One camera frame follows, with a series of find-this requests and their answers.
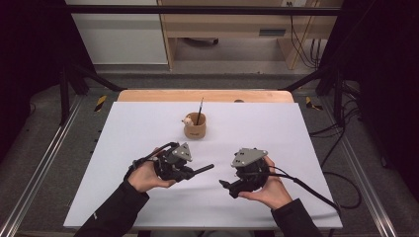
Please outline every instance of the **white cabinet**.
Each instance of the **white cabinet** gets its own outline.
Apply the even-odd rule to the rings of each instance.
[[[66,0],[74,5],[156,5],[155,0]],[[73,14],[93,64],[167,64],[157,14]]]

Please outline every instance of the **hand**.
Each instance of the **hand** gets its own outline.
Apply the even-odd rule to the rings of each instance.
[[[140,193],[153,188],[169,188],[176,183],[174,180],[163,181],[157,177],[152,161],[146,161],[134,170],[128,177],[129,183]]]
[[[265,156],[264,158],[269,166],[275,166],[275,163],[268,156]],[[275,173],[275,169],[272,167],[270,167],[269,170],[271,173]],[[275,176],[268,177],[268,180],[262,190],[255,193],[240,192],[238,196],[251,200],[257,200],[271,209],[278,209],[292,201],[292,198],[284,187],[281,178]]]

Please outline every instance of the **small wooden container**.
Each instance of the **small wooden container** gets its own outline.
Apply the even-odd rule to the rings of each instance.
[[[201,139],[206,136],[207,131],[207,118],[206,115],[201,113],[199,123],[197,123],[198,113],[189,113],[186,117],[191,117],[194,125],[185,125],[184,132],[186,137],[190,139]]]

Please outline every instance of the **white table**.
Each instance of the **white table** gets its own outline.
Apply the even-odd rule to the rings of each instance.
[[[207,135],[190,140],[181,119],[196,112],[196,102],[116,102],[64,222],[78,228],[121,183],[132,160],[170,141],[188,142],[194,161],[188,166],[215,167],[168,190],[149,191],[135,229],[272,229],[276,224],[264,204],[234,199],[218,180],[234,182],[230,167],[241,147],[267,150],[277,167],[332,199],[314,153],[298,104],[204,103]],[[319,228],[341,228],[331,206],[285,180]]]

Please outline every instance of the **black curtain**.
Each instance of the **black curtain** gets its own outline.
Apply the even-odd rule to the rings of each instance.
[[[71,14],[49,11],[47,4],[65,1],[0,3],[0,162],[31,111],[33,94],[57,85],[64,66],[95,72]],[[87,93],[83,77],[67,71],[76,92]]]
[[[366,9],[371,2],[346,0],[345,6]],[[397,4],[377,0],[357,31],[359,40],[349,48],[345,55],[348,59],[340,69],[344,80],[360,84],[363,117],[383,160],[398,170],[419,200],[417,6],[416,0],[400,0]],[[327,63],[358,19],[338,18],[322,63]]]

